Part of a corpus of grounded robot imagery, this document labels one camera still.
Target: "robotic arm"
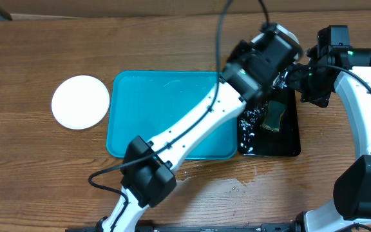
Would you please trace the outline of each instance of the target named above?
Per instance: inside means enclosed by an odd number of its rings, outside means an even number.
[[[356,146],[356,162],[336,181],[334,199],[298,215],[287,231],[330,232],[354,223],[371,223],[371,93],[348,72],[329,68],[345,68],[371,87],[371,50],[353,49],[346,26],[329,26],[319,32],[318,45],[307,52],[309,65],[302,66],[296,64],[302,50],[292,33],[278,24],[267,24],[262,32],[250,43],[241,41],[233,50],[211,108],[215,87],[160,135],[148,142],[140,137],[130,142],[124,163],[146,157],[164,146],[168,148],[155,158],[122,169],[122,192],[128,196],[128,206],[124,210],[125,200],[121,197],[111,216],[100,220],[95,231],[135,231],[145,210],[155,207],[175,188],[174,173],[190,151],[223,122],[241,114],[246,104],[267,99],[277,77],[301,92],[302,101],[320,107],[326,107],[330,92],[336,91],[345,105]],[[207,109],[209,113],[200,123],[170,143]]]

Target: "blue mat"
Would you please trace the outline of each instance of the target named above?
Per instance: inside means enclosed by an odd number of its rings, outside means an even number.
[[[129,142],[165,131],[192,110],[216,82],[215,72],[125,71],[114,80],[107,149],[124,157]],[[237,119],[214,130],[187,159],[223,160],[237,150]]]

